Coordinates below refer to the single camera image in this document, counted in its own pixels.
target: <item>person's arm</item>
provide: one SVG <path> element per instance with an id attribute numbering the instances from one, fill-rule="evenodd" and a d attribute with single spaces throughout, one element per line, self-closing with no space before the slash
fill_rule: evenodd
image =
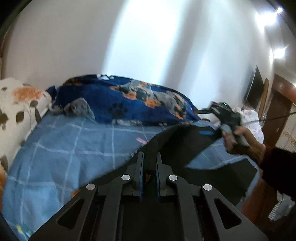
<path id="1" fill-rule="evenodd" d="M 244 127 L 238 127 L 234 134 L 243 134 L 250 147 L 236 145 L 231 135 L 223 132 L 227 152 L 248 155 L 263 170 L 263 179 L 270 186 L 281 193 L 296 197 L 296 153 L 265 147 Z"/>

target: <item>dog print blanket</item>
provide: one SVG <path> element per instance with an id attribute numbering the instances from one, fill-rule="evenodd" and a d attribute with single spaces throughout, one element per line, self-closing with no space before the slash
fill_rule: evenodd
<path id="1" fill-rule="evenodd" d="M 54 105 L 65 108 L 78 98 L 87 102 L 100 123 L 153 126 L 199 120 L 196 107 L 183 94 L 125 77 L 71 78 L 58 88 Z"/>

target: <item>orange flower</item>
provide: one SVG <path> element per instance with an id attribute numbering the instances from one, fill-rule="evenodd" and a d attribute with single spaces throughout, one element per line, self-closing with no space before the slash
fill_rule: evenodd
<path id="1" fill-rule="evenodd" d="M 40 99 L 42 96 L 42 90 L 39 90 L 32 86 L 23 86 L 14 89 L 14 91 L 11 93 L 14 101 L 29 101 L 33 99 Z"/>

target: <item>blue plaid bedsheet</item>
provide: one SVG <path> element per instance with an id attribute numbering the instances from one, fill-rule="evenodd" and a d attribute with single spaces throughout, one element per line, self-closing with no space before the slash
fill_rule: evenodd
<path id="1" fill-rule="evenodd" d="M 195 125 L 216 128 L 205 121 Z M 164 129 L 163 126 L 99 124 L 86 117 L 47 114 L 9 170 L 3 216 L 20 240 L 28 240 L 70 200 L 73 191 L 121 166 L 143 140 L 149 141 Z M 219 139 L 192 160 L 188 168 L 216 169 L 244 158 L 228 154 L 223 140 Z M 258 179 L 259 172 L 246 196 Z"/>

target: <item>white wall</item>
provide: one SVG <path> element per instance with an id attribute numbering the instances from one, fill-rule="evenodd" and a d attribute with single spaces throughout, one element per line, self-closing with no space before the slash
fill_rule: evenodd
<path id="1" fill-rule="evenodd" d="M 237 106 L 256 65 L 272 86 L 256 14 L 247 0 L 33 0 L 10 33 L 3 77 L 45 89 L 122 75 L 177 89 L 197 108 Z"/>

